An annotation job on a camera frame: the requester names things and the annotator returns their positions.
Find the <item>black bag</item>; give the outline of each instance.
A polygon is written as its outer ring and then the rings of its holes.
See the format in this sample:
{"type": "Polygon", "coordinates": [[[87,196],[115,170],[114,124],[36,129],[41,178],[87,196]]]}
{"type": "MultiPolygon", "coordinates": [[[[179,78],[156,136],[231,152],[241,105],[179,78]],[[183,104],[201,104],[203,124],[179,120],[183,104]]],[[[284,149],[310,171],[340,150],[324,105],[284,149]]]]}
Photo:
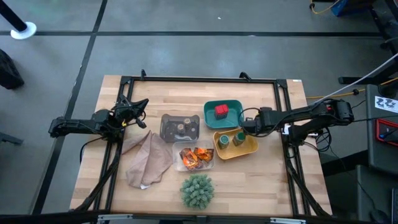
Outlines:
{"type": "Polygon", "coordinates": [[[0,85],[10,90],[24,84],[12,59],[0,49],[0,85]]]}

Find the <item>tan towel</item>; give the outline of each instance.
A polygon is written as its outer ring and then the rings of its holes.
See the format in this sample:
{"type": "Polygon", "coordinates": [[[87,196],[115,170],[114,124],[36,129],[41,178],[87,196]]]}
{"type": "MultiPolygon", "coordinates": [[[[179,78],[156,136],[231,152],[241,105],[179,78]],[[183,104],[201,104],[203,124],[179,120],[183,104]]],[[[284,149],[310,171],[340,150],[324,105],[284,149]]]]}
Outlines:
{"type": "Polygon", "coordinates": [[[141,188],[158,183],[162,174],[173,163],[172,150],[158,134],[149,131],[123,142],[122,154],[127,153],[136,145],[141,145],[131,167],[126,171],[127,182],[132,187],[141,188]]]}

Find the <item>wooden tabletop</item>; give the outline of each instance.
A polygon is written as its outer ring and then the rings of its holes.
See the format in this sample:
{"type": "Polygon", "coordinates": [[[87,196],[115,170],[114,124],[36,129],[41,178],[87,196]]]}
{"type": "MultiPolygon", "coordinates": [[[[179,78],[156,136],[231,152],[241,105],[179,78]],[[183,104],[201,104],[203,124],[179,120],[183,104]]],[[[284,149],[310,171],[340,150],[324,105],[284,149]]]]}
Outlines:
{"type": "MultiPolygon", "coordinates": [[[[116,75],[104,77],[95,110],[110,109],[114,106],[120,79],[121,76],[116,75]]],[[[287,80],[287,83],[292,108],[306,106],[302,82],[287,80]]],[[[167,113],[174,116],[199,115],[201,118],[199,140],[210,140],[214,130],[208,129],[203,121],[203,105],[211,100],[235,99],[242,103],[243,108],[268,106],[276,110],[274,89],[270,84],[134,82],[132,101],[144,98],[149,99],[145,119],[147,128],[130,126],[126,130],[125,139],[135,134],[146,133],[148,130],[159,133],[160,119],[167,113]]],[[[254,117],[255,111],[248,111],[245,116],[254,117]]],[[[257,141],[259,143],[257,152],[226,161],[215,156],[214,168],[201,172],[208,174],[215,186],[215,197],[205,210],[184,207],[179,189],[190,173],[178,172],[173,166],[164,172],[160,183],[152,184],[148,189],[141,190],[128,186],[125,172],[130,168],[131,161],[139,150],[139,147],[136,147],[121,157],[111,211],[133,214],[291,217],[292,208],[280,134],[273,132],[266,138],[257,138],[257,141]]],[[[312,138],[308,138],[307,141],[315,144],[312,138]]],[[[96,141],[86,146],[71,208],[79,206],[98,183],[105,145],[104,141],[96,141]]],[[[323,209],[331,213],[318,152],[311,147],[302,146],[300,153],[309,191],[323,209]]],[[[100,208],[104,208],[107,191],[108,185],[104,188],[100,208]]],[[[299,209],[302,211],[299,192],[296,186],[299,209]]]]}

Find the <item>green succulent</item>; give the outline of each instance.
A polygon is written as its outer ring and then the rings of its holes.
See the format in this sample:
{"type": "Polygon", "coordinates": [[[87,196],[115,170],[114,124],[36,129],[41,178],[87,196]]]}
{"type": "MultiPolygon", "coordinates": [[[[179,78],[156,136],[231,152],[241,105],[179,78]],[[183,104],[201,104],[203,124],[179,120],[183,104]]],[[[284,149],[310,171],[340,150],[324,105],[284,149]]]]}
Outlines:
{"type": "Polygon", "coordinates": [[[181,199],[188,208],[205,209],[214,197],[214,187],[211,178],[206,174],[192,174],[184,180],[180,189],[181,199]]]}

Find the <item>gray floor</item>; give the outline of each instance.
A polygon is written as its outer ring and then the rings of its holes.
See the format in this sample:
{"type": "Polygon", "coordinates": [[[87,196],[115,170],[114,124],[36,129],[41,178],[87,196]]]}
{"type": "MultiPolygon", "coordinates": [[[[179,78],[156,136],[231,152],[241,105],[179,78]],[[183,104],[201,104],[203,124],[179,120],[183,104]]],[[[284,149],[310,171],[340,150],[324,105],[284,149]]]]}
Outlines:
{"type": "MultiPolygon", "coordinates": [[[[6,1],[39,31],[92,31],[101,0],[6,1]]],[[[317,4],[317,8],[328,4],[317,4]]],[[[377,12],[391,16],[383,3],[377,12]]],[[[10,25],[0,18],[0,30],[10,25]]],[[[314,15],[307,0],[221,0],[108,2],[99,31],[263,31],[377,32],[368,12],[337,18],[314,15]]],[[[90,36],[39,35],[16,41],[0,36],[0,48],[15,61],[25,86],[0,88],[0,131],[25,141],[1,144],[0,213],[29,213],[53,144],[50,121],[65,112],[90,36]]],[[[103,75],[252,77],[303,80],[307,96],[322,96],[342,86],[340,76],[362,76],[391,56],[374,37],[97,36],[76,101],[73,118],[94,112],[103,75]]],[[[355,105],[363,93],[345,100],[355,105]]],[[[365,117],[364,104],[355,109],[365,117]]],[[[346,156],[366,149],[364,123],[331,128],[333,150],[346,156]]],[[[44,212],[69,208],[87,137],[65,139],[44,212]]],[[[334,159],[322,155],[322,161],[334,159]]]]}

